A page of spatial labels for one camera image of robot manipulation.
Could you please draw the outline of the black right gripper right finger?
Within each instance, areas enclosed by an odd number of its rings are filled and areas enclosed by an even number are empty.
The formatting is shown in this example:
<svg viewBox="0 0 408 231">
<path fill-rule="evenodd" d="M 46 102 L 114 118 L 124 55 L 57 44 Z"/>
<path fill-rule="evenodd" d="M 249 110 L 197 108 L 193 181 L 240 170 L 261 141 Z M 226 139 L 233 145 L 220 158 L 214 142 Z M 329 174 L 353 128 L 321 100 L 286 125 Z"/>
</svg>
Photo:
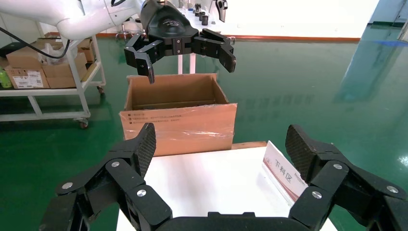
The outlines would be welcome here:
<svg viewBox="0 0 408 231">
<path fill-rule="evenodd" d="M 408 194 L 401 187 L 352 164 L 333 144 L 309 137 L 290 125 L 286 152 L 307 188 L 289 218 L 310 231 L 322 228 L 335 206 L 369 231 L 405 231 Z"/>
</svg>

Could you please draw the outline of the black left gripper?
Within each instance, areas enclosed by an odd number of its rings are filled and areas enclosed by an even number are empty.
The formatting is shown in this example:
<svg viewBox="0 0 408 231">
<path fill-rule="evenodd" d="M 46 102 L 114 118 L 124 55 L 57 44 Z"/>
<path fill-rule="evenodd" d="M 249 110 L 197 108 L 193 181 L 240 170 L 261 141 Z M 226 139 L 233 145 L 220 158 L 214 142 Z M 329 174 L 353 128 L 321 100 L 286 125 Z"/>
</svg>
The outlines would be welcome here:
<svg viewBox="0 0 408 231">
<path fill-rule="evenodd" d="M 147 0 L 140 20 L 146 35 L 135 34 L 124 48 L 126 63 L 155 82 L 153 64 L 164 56 L 195 53 L 216 58 L 229 72 L 236 67 L 234 48 L 230 38 L 209 29 L 200 33 L 169 1 Z"/>
</svg>

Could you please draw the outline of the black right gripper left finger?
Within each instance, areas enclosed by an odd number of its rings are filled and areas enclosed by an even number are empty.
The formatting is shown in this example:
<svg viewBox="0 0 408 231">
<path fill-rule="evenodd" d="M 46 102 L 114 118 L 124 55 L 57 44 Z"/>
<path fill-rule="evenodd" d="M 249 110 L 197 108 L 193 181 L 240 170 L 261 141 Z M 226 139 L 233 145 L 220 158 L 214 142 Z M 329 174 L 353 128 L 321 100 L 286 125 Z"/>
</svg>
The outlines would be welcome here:
<svg viewBox="0 0 408 231">
<path fill-rule="evenodd" d="M 96 165 L 62 183 L 47 206 L 41 231 L 88 231 L 112 204 L 138 231 L 155 231 L 173 217 L 169 205 L 145 181 L 156 149 L 153 123 L 112 147 Z"/>
</svg>

